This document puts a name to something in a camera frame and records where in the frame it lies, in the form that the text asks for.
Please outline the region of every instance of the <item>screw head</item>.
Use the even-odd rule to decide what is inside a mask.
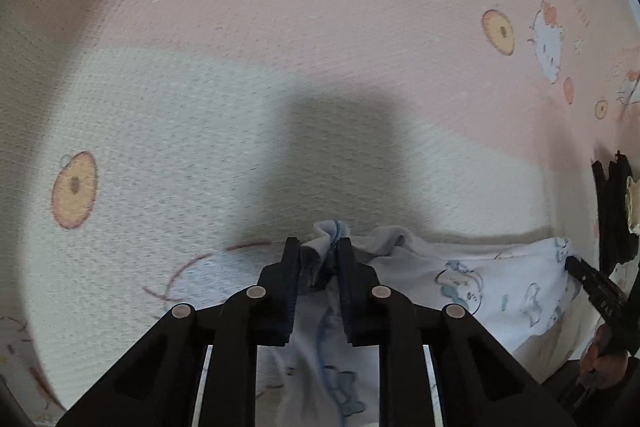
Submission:
[[[262,299],[265,295],[267,295],[267,290],[262,286],[251,286],[246,291],[246,296],[250,299]]]
[[[452,319],[461,319],[466,314],[466,310],[458,304],[450,304],[445,311]]]
[[[391,296],[391,290],[386,286],[373,286],[371,294],[378,299],[386,299]]]
[[[191,315],[191,306],[189,306],[188,304],[176,304],[171,309],[171,314],[176,319],[183,319],[183,318],[188,317],[189,315]]]

